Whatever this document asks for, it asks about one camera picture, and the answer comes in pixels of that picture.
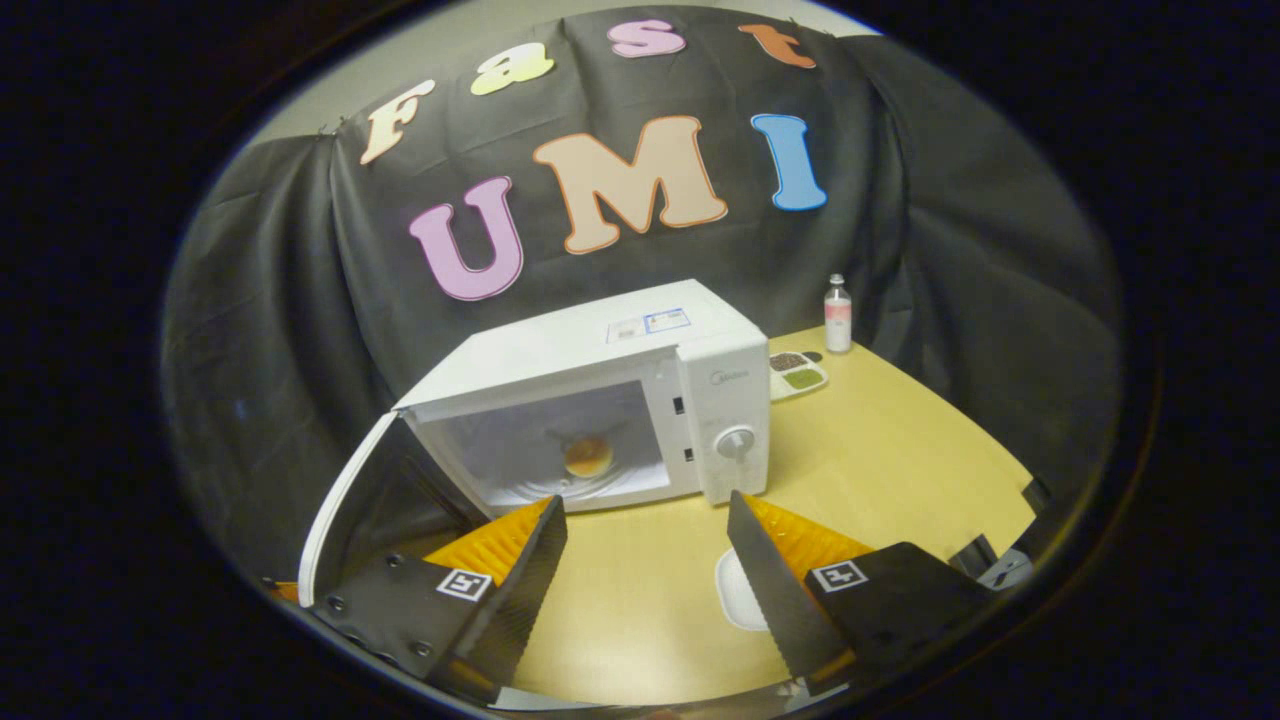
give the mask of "letter i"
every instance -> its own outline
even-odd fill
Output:
[[[773,204],[783,210],[813,210],[827,202],[809,163],[804,135],[809,126],[794,115],[755,115],[751,127],[769,141],[773,167],[778,172],[778,191]]]

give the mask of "plastic bottle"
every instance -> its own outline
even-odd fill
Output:
[[[845,290],[844,275],[831,275],[831,290],[823,305],[827,310],[827,350],[849,352],[854,346],[854,299]]]

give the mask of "letter m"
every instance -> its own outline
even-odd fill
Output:
[[[559,179],[572,231],[564,250],[581,255],[617,242],[618,225],[604,222],[598,201],[608,202],[637,233],[649,231],[662,187],[667,200],[659,219],[682,228],[718,220],[728,205],[716,197],[698,151],[698,118],[655,118],[640,131],[635,160],[627,163],[588,133],[553,140],[534,150]]]

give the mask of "foam letter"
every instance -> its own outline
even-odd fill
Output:
[[[520,270],[525,266],[525,251],[507,208],[508,190],[511,178],[497,177],[484,181],[462,196],[467,205],[480,210],[489,243],[493,245],[493,263],[481,270],[468,268],[458,254],[458,243],[449,229],[452,205],[436,205],[408,225],[410,234],[417,238],[426,252],[426,263],[431,266],[435,282],[448,296],[458,300],[493,297],[520,277]]]
[[[433,90],[435,81],[429,79],[369,114],[369,147],[360,156],[361,165],[367,165],[399,142],[404,133],[397,129],[396,123],[407,126],[417,114],[417,99]]]
[[[668,22],[640,20],[613,26],[608,37],[613,41],[613,51],[623,58],[669,55],[685,47],[685,38],[669,29]]]
[[[778,172],[778,191],[773,204],[783,210],[813,210],[827,202],[827,193],[818,187],[809,163],[804,133],[809,126],[792,115],[755,115],[751,127],[764,133]]]
[[[480,77],[471,83],[471,94],[498,92],[513,82],[541,77],[554,65],[556,60],[547,58],[547,46],[541,42],[517,45],[480,63],[480,67],[476,68]]]
[[[774,60],[805,69],[818,67],[818,63],[814,63],[813,58],[796,55],[795,50],[791,49],[792,45],[800,45],[799,40],[791,37],[790,35],[782,35],[771,26],[739,26],[737,29],[755,36],[760,47],[764,47],[764,51],[768,53]]]
[[[673,228],[710,223],[728,213],[716,197],[698,151],[698,118],[673,115],[645,123],[635,161],[627,164],[588,133],[553,140],[534,150],[561,183],[572,232],[564,250],[581,255],[613,245],[618,225],[605,223],[599,200],[608,202],[637,233],[649,231],[658,186],[667,199],[659,218]]]

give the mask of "microwave dial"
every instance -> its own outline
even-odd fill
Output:
[[[746,425],[730,428],[716,438],[716,452],[731,460],[742,460],[755,445],[755,433]]]

